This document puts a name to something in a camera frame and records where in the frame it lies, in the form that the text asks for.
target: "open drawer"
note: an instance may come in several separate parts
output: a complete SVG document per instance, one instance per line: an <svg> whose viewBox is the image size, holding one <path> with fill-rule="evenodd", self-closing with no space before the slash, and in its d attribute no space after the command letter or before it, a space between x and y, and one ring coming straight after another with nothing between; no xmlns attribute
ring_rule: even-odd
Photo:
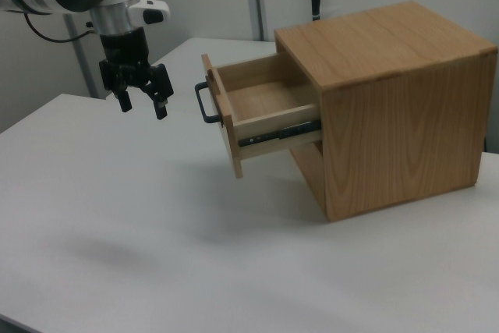
<svg viewBox="0 0 499 333"><path fill-rule="evenodd" d="M219 122L237 178L241 160L322 138L319 95L286 53L213 67L203 55L207 82L196 86L205 122ZM207 117L200 90L209 88L216 116Z"/></svg>

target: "tabletop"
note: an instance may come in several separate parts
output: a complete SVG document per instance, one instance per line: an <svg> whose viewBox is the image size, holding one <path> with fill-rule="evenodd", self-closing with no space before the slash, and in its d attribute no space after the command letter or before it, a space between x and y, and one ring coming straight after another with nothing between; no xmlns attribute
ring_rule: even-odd
<svg viewBox="0 0 499 333"><path fill-rule="evenodd" d="M0 314L44 333L496 329L499 156L473 188L334 224L287 152L244 163L236 180L197 113L56 98L0 135Z"/></svg>

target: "wooden box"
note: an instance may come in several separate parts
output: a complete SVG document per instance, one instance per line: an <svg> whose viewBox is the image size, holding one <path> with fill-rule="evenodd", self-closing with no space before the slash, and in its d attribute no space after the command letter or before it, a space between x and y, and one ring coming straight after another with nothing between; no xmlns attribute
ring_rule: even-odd
<svg viewBox="0 0 499 333"><path fill-rule="evenodd" d="M276 30L207 82L235 174L290 149L330 221L476 183L497 47L415 2Z"/></svg>

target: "black metal handle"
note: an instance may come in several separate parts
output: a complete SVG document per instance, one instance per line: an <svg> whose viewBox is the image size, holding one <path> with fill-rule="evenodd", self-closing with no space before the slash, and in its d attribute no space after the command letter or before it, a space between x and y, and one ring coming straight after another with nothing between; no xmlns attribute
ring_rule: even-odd
<svg viewBox="0 0 499 333"><path fill-rule="evenodd" d="M203 116L203 120L206 124L215 124L216 122L221 122L220 115L207 116L206 111L204 110L203 101L201 100L200 91L208 88L208 82L198 83L196 85L196 96L197 102L200 104L201 115Z"/></svg>

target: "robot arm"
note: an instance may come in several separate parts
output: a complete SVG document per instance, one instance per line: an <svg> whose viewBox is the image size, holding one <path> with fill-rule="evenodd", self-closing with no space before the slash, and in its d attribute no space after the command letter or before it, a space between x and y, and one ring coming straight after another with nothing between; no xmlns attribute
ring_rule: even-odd
<svg viewBox="0 0 499 333"><path fill-rule="evenodd" d="M166 115L172 84L165 66L150 66L143 27L168 19L166 3L156 0L0 0L0 10L47 15L90 11L106 59L100 63L102 80L124 112L132 108L127 87L138 87L154 102L158 119Z"/></svg>

